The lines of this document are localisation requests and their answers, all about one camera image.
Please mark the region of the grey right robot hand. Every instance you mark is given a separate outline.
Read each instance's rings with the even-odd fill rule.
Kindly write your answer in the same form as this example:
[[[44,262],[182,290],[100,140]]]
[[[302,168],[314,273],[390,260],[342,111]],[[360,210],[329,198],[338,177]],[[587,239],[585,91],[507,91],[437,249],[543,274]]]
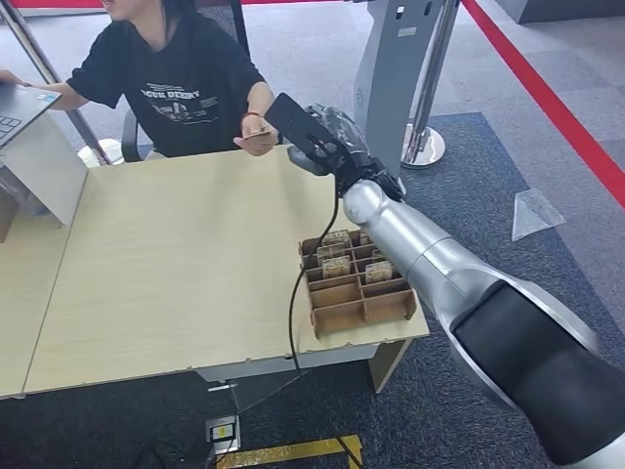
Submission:
[[[335,107],[301,107],[280,93],[265,118],[290,144],[287,154],[291,163],[315,176],[357,181],[373,165],[363,134]]]

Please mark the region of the person's left hand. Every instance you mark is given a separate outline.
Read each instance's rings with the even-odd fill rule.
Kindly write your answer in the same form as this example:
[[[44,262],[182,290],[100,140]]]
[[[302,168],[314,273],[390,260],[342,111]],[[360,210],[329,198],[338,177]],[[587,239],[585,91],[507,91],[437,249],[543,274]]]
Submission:
[[[273,149],[279,142],[279,133],[262,116],[250,114],[241,123],[241,135],[233,142],[253,156],[262,156]]]

